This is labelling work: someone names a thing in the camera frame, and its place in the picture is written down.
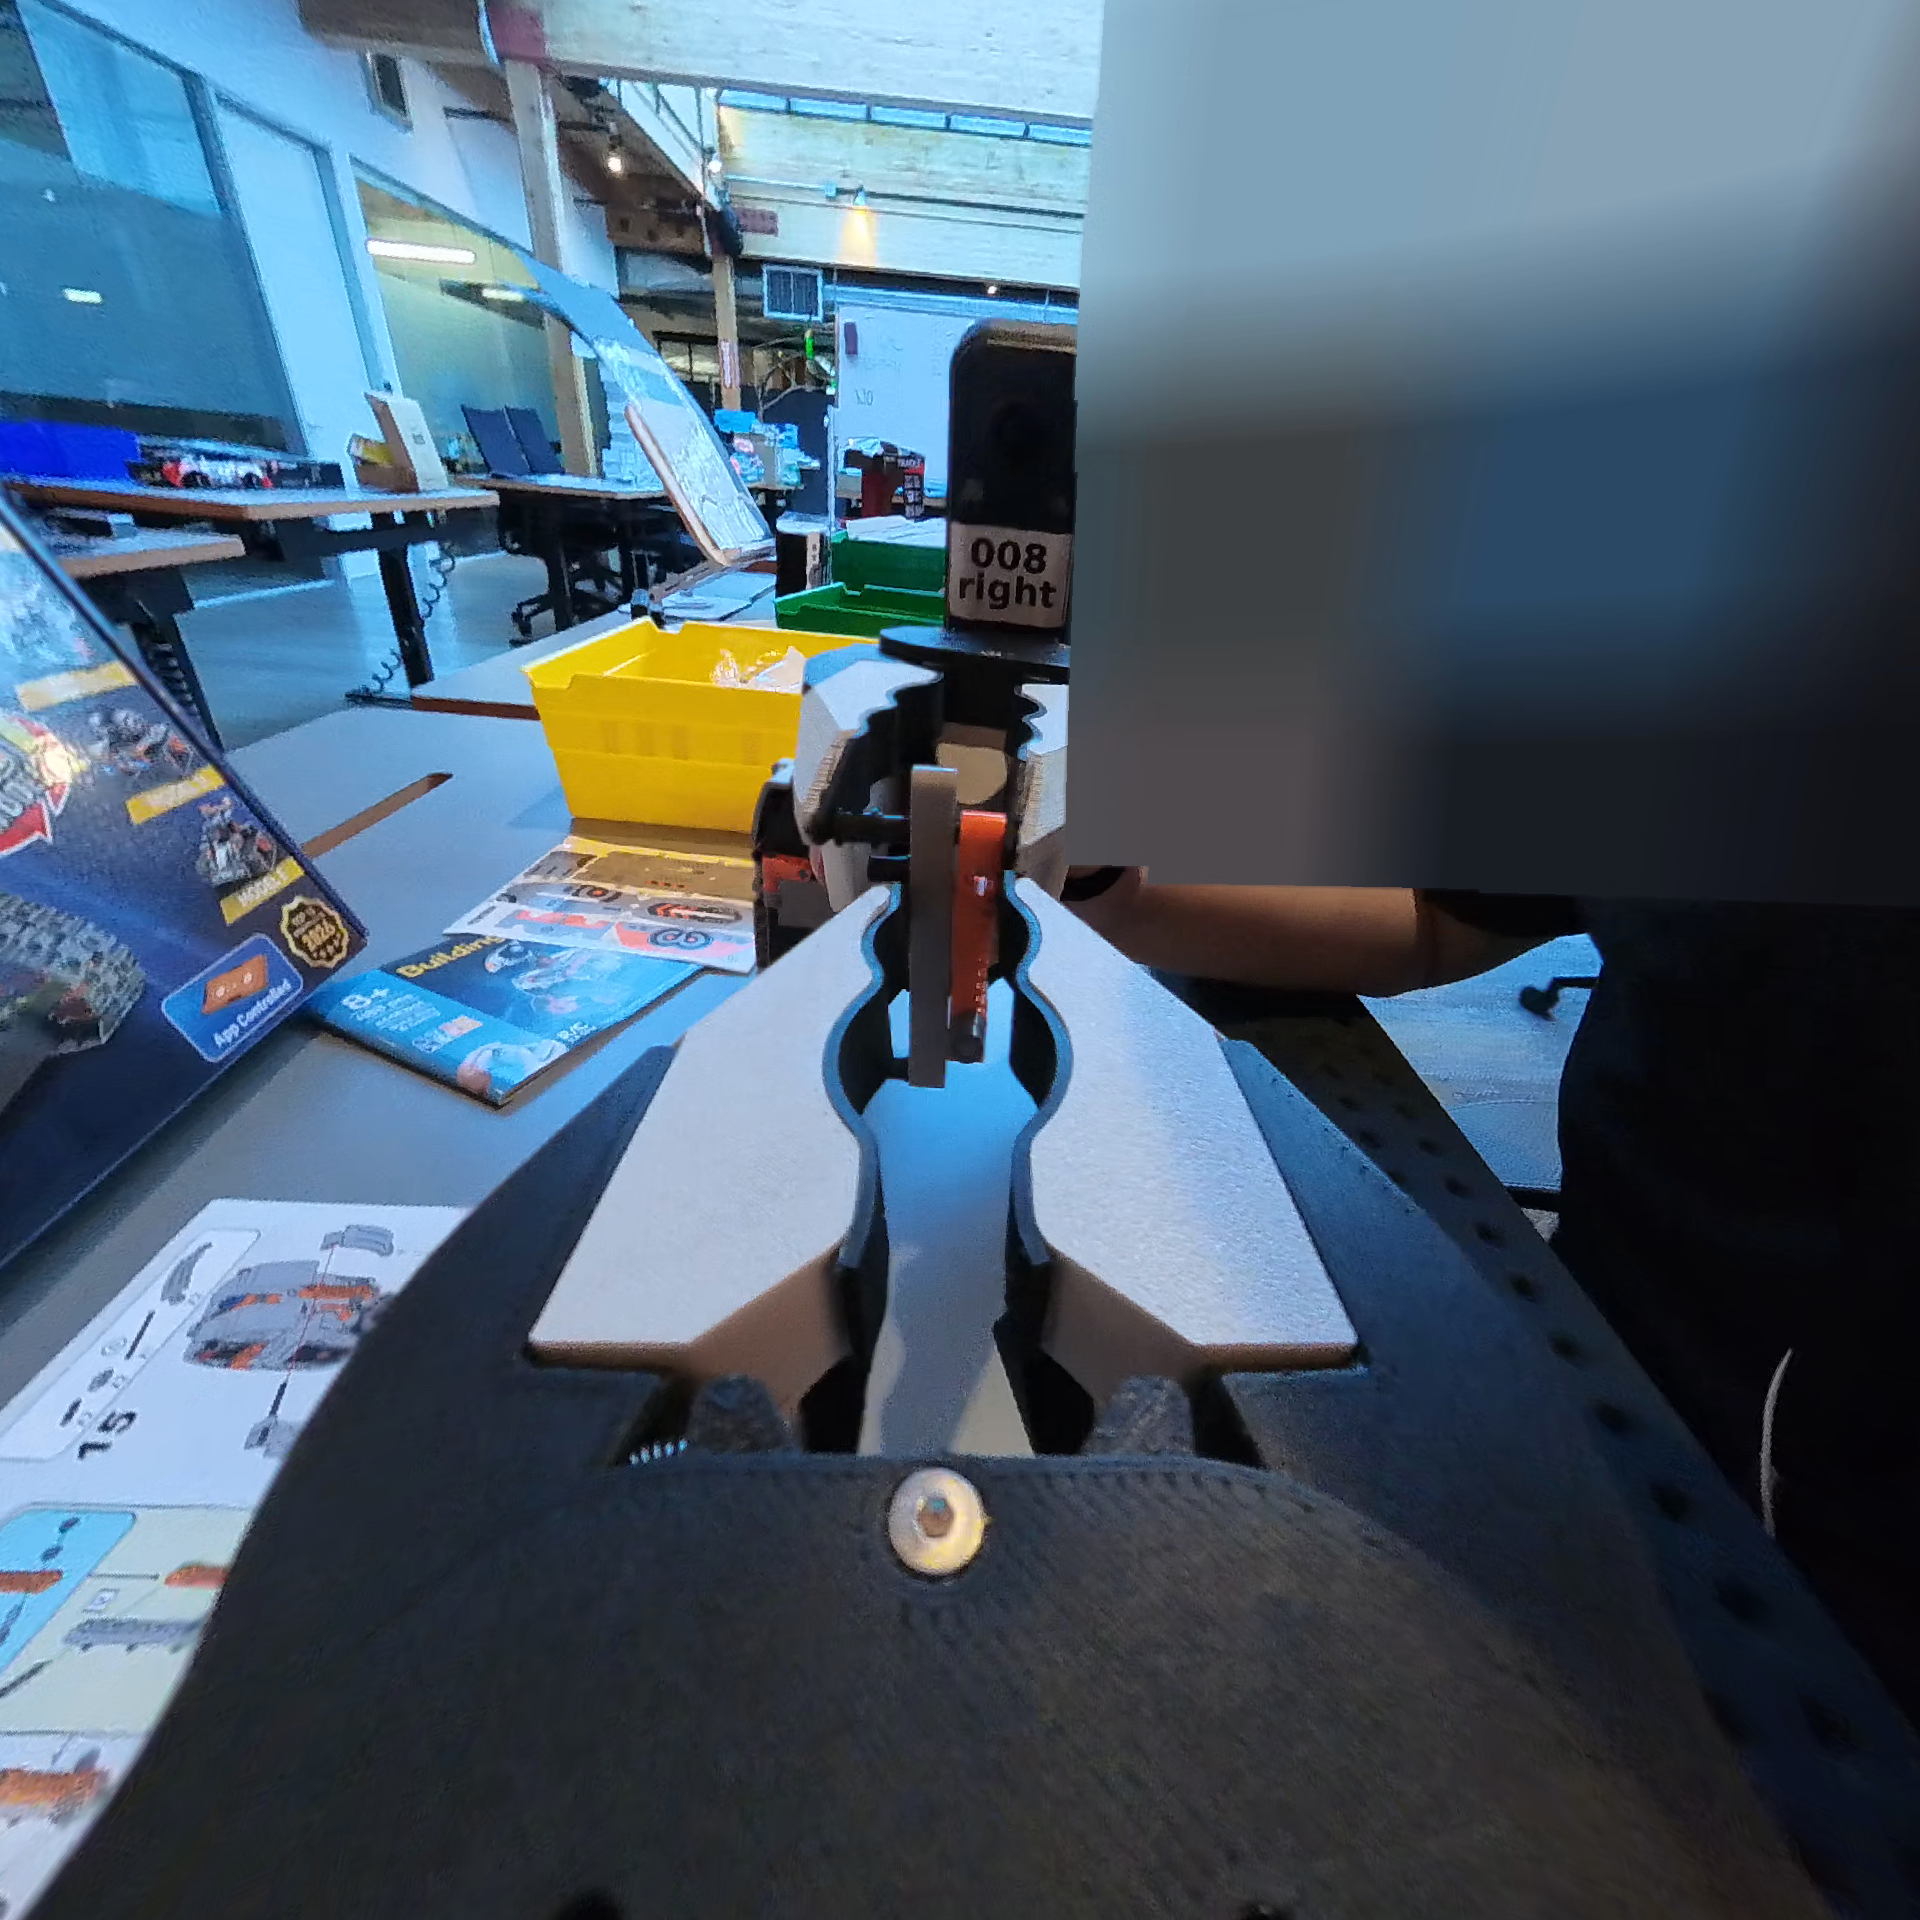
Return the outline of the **blue manual booklet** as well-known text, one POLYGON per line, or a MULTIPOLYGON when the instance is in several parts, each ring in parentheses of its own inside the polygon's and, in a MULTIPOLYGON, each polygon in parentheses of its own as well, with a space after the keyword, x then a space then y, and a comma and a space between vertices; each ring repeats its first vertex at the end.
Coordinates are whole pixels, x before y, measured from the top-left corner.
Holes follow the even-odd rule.
POLYGON ((334 1034, 499 1107, 697 973, 637 951, 449 934, 333 978, 307 1010, 334 1034))

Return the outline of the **blue office chair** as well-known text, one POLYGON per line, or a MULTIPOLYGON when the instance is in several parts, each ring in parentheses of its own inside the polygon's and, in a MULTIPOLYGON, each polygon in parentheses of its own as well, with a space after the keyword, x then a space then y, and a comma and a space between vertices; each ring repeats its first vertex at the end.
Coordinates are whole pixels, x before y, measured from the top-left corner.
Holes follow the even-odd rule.
POLYGON ((538 616, 551 616, 562 632, 578 619, 560 497, 543 491, 539 480, 560 472, 551 448, 538 446, 539 418, 517 407, 464 407, 469 435, 488 465, 488 487, 496 493, 496 530, 504 549, 545 563, 545 591, 517 602, 517 642, 535 634, 538 616))

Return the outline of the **large tilted board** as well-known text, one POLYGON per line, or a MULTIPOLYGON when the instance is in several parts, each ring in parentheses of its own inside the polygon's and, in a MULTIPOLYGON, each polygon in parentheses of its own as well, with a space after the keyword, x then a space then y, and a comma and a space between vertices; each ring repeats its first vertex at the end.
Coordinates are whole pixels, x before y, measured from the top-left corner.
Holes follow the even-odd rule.
POLYGON ((776 554, 776 530, 695 405, 630 398, 625 416, 710 562, 736 567, 776 554))

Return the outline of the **person's right forearm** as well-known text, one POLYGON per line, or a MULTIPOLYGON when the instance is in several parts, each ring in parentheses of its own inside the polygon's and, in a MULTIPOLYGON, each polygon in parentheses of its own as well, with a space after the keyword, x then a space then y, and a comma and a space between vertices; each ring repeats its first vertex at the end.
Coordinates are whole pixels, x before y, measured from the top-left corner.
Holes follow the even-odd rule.
POLYGON ((1568 901, 1408 887, 1159 883, 1071 867, 1071 909, 1139 963, 1275 991, 1399 997, 1578 929, 1568 901))

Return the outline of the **green plastic bin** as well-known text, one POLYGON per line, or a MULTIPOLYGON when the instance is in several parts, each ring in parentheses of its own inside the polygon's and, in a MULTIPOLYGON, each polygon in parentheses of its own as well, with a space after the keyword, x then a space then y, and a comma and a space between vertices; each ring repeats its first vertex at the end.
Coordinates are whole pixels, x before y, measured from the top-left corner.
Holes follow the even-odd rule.
POLYGON ((776 624, 794 632, 833 632, 873 639, 893 629, 941 630, 946 624, 946 553, 937 528, 934 544, 833 534, 831 579, 776 599, 776 624))

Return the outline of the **open instruction booklet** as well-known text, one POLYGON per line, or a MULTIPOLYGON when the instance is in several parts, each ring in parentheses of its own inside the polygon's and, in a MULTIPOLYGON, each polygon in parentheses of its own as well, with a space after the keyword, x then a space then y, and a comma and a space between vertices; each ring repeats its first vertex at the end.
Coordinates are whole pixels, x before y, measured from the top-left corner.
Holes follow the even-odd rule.
POLYGON ((464 1214, 208 1201, 6 1405, 6 1915, 123 1783, 282 1459, 464 1214))

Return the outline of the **yellow plastic bin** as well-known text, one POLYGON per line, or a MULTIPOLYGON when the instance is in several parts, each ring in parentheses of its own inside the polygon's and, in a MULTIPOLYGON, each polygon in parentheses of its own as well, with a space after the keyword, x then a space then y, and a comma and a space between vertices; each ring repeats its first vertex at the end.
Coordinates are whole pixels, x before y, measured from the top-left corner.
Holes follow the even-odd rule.
POLYGON ((800 731, 803 663, 850 632, 649 616, 525 666, 581 821, 747 831, 800 731))

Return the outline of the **grey desk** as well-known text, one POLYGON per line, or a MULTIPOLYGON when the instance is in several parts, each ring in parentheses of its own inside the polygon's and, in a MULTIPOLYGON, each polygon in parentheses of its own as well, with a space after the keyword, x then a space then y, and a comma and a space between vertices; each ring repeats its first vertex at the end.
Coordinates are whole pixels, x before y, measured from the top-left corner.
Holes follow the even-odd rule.
MULTIPOLYGON (((235 760, 365 922, 366 963, 426 946, 570 831, 538 723, 355 707, 235 760)), ((325 1030, 283 1025, 6 1267, 6 1395, 208 1199, 474 1208, 646 1049, 677 1039, 735 990, 695 975, 502 1110, 325 1030)), ((951 1072, 944 1090, 888 1085, 869 1107, 893 1275, 866 1451, 1029 1451, 992 1339, 1002 1242, 987 1205, 1006 1195, 1014 1142, 1033 1113, 1008 1065, 1011 1013, 997 986, 984 1065, 951 1072)))

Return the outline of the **black toy pin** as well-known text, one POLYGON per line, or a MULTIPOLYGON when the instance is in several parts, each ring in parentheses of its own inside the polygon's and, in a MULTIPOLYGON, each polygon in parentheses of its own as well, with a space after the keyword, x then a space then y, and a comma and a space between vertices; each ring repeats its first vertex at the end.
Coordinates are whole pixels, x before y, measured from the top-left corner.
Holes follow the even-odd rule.
POLYGON ((910 817, 875 806, 841 806, 824 821, 824 877, 838 896, 859 896, 907 873, 910 817))

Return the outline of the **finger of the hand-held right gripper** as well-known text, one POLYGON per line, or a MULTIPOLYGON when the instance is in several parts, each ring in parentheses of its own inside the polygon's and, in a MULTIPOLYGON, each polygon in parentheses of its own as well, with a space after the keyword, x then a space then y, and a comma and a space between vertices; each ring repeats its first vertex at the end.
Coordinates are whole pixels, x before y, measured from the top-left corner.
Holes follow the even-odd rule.
POLYGON ((1023 695, 1037 711, 1015 762, 1015 870, 1038 883, 1066 883, 1069 686, 1029 683, 1023 695))
MULTIPOLYGON (((934 760, 937 729, 937 669, 894 655, 809 658, 794 755, 795 811, 808 842, 824 845, 826 817, 838 809, 907 815, 910 773, 934 760)), ((858 901, 829 893, 835 909, 858 901)))

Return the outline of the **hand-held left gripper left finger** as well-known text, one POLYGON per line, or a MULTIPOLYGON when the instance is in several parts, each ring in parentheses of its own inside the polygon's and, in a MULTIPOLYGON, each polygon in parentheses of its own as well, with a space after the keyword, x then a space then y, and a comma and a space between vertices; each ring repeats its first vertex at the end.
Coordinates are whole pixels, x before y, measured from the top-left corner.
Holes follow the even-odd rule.
POLYGON ((753 1376, 814 1448, 858 1448, 890 1263, 865 1110, 897 1074, 899 897, 871 887, 686 1033, 535 1318, 535 1358, 753 1376))

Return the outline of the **sticker sheet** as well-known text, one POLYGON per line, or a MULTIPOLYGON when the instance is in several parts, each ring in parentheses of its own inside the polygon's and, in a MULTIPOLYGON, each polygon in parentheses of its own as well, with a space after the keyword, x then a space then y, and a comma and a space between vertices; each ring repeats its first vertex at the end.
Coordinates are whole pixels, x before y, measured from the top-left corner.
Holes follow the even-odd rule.
POLYGON ((625 951, 746 975, 758 969, 753 889, 755 865, 744 855, 571 833, 446 931, 625 951))

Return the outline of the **toy car model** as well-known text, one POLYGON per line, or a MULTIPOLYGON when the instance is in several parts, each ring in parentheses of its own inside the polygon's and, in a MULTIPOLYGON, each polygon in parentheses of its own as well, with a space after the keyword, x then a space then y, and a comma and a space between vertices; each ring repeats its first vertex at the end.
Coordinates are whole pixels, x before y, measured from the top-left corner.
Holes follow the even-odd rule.
POLYGON ((826 879, 811 867, 809 840, 799 824, 794 774, 795 760, 779 758, 753 813, 753 921, 762 971, 829 922, 835 912, 826 879))

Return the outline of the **blue toy box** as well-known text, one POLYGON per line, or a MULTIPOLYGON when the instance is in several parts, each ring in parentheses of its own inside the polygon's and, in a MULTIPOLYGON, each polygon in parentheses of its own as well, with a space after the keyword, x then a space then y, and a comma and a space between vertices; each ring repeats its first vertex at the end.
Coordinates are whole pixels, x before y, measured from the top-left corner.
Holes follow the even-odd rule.
POLYGON ((368 941, 2 509, 2 1258, 368 941))

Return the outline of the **wooden background desk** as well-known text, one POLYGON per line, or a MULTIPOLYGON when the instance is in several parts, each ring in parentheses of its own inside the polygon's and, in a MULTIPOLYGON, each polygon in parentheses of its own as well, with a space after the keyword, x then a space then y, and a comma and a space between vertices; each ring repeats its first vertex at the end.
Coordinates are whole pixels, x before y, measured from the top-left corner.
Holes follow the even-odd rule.
POLYGON ((42 507, 128 511, 134 515, 169 521, 217 521, 239 528, 248 553, 279 563, 373 553, 391 609, 398 661, 409 687, 430 683, 434 678, 434 665, 427 650, 426 616, 417 601, 407 553, 419 544, 445 538, 445 526, 456 511, 481 511, 496 504, 491 482, 469 480, 413 493, 288 487, 152 487, 43 474, 14 474, 8 480, 8 487, 42 507))

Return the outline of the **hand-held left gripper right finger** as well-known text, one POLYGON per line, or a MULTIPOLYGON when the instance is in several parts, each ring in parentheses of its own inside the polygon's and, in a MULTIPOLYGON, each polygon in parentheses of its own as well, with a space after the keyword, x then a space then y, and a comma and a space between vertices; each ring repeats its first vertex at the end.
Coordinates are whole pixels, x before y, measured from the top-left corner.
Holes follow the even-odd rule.
POLYGON ((1033 879, 1000 913, 1014 1146, 1000 1354, 1041 1453, 1130 1377, 1343 1368, 1358 1333, 1230 1043, 1033 879))

